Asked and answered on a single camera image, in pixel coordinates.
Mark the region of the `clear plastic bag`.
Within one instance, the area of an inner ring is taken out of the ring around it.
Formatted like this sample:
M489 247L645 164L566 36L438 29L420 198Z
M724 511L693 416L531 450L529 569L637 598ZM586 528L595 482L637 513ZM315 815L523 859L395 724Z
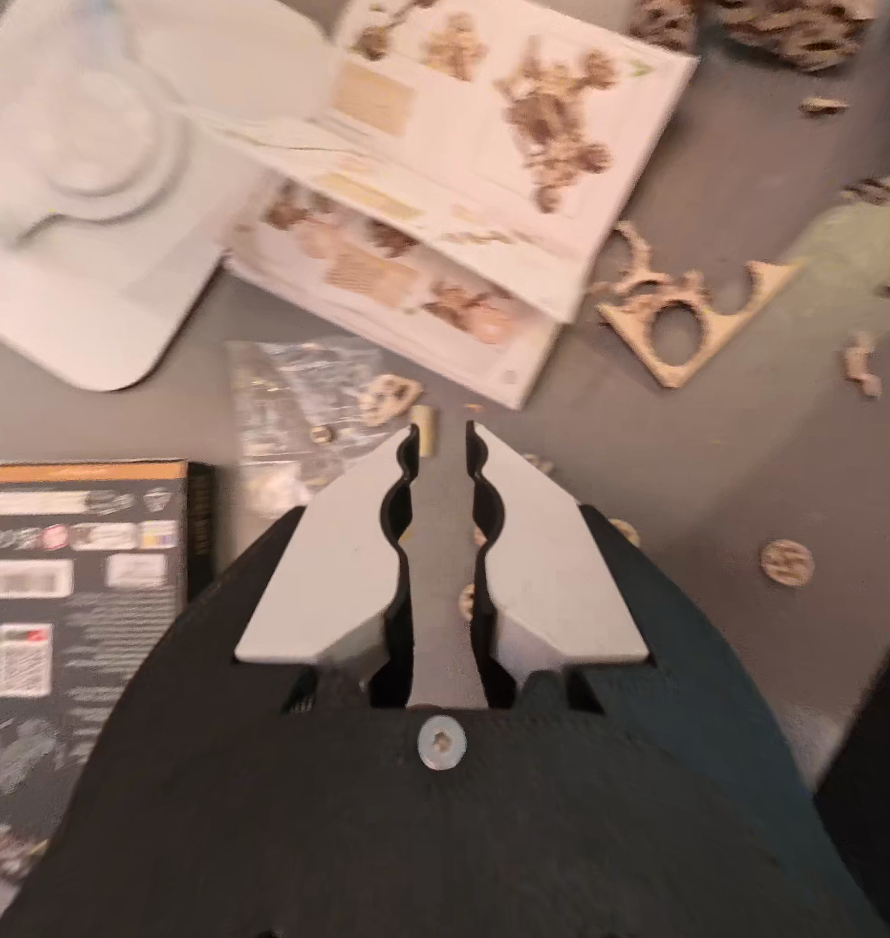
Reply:
M412 409L378 428L361 423L358 394L391 372L379 350L358 339L229 341L226 355L243 494L265 519L307 506L403 428Z

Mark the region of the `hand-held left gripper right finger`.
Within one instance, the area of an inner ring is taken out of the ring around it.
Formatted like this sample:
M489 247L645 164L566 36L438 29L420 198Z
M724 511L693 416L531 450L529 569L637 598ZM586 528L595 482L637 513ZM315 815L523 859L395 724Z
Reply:
M465 459L482 538L470 639L486 701L513 703L534 674L647 663L581 503L475 420Z

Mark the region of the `zigzag wooden piece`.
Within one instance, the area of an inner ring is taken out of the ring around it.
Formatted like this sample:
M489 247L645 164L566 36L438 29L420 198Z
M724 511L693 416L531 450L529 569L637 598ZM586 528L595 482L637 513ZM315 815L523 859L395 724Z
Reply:
M857 385L868 399L878 400L882 394L882 381L870 368L873 351L872 336L856 331L843 348L842 361L847 380Z

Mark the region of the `white tablet stand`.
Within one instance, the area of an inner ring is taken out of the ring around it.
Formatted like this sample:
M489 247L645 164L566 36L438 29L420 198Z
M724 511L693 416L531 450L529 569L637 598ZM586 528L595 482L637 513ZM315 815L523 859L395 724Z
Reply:
M0 342L61 381L146 377L199 301L264 170L191 121L308 119L332 63L288 2L0 2ZM51 111L105 72L148 113L89 183L38 153Z

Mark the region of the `black model kit box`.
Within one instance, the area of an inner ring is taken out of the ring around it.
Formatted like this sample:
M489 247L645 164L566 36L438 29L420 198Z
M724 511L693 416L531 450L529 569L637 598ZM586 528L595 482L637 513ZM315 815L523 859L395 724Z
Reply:
M110 711L215 576L217 471L0 463L0 883L45 852Z

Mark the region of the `slotted oval wooden plate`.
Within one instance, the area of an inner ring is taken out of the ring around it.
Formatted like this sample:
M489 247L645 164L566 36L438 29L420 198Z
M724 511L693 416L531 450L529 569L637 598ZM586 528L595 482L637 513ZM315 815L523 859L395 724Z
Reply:
M413 379L392 373L374 377L357 397L358 416L367 428L378 428L406 414L424 392Z

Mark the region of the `instruction booklet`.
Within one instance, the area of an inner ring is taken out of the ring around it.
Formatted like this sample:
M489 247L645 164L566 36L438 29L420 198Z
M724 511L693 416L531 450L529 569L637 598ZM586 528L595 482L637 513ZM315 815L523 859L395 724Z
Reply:
M697 57L534 2L348 2L319 53L311 116L192 116L274 175L231 269L521 409Z

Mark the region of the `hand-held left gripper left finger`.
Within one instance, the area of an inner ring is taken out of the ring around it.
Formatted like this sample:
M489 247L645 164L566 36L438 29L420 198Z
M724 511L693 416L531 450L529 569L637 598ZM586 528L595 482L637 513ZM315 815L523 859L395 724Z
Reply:
M340 671L375 707L405 707L415 635L402 540L419 431L398 430L302 510L236 646L238 661Z

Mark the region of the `wooden model buggy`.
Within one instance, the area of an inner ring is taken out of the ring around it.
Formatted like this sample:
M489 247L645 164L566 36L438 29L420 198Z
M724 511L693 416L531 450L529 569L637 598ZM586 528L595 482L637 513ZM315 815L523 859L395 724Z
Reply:
M740 46L811 74L859 53L876 13L877 2L862 1L637 1L628 33L691 53L700 26L714 21Z

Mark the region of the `wooden parts sheet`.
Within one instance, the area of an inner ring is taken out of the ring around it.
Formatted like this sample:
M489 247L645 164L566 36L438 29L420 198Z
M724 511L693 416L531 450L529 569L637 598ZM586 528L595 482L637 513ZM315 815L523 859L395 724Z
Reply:
M619 280L594 283L586 293L613 299L598 305L600 321L610 326L657 383L669 390L685 387L789 287L805 267L803 259L784 264L748 262L745 271L750 287L744 305L735 312L722 313L712 307L712 295L701 271L691 269L681 277L656 271L650 243L629 220L620 220L614 231L626 241L630 261L622 269ZM680 307L695 318L700 341L697 350L683 364L674 365L656 351L653 329L663 311Z

